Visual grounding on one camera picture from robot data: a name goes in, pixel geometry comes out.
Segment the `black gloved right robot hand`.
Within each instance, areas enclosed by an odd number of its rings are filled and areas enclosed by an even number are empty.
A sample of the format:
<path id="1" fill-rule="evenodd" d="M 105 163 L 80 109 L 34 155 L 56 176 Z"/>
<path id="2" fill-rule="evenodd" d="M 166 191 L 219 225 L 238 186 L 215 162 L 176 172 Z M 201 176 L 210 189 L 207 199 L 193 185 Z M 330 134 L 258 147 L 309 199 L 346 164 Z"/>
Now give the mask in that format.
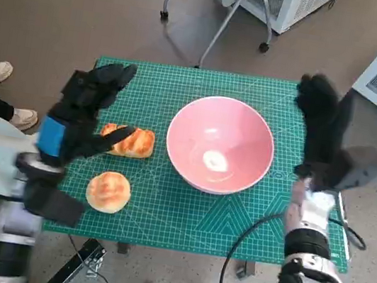
<path id="1" fill-rule="evenodd" d="M 303 161 L 294 167 L 301 179 L 312 177 L 315 191 L 340 192 L 343 172 L 330 167 L 342 149 L 343 137 L 349 127 L 354 91 L 338 95 L 323 74 L 304 74 L 297 84 L 296 106 L 303 115 L 305 139 Z"/>

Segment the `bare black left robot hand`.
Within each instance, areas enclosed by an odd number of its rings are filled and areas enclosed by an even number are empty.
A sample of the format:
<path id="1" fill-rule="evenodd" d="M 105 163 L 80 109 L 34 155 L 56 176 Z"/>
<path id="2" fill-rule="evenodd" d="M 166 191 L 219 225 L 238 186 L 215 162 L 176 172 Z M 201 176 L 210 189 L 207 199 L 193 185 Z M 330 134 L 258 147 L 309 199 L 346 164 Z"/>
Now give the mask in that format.
<path id="1" fill-rule="evenodd" d="M 46 114 L 36 147 L 41 160 L 64 167 L 78 157 L 109 151 L 135 127 L 124 126 L 102 136 L 95 134 L 99 111 L 107 109 L 136 75 L 137 66 L 109 64 L 85 72 L 76 70 L 62 89 L 62 98 Z"/>

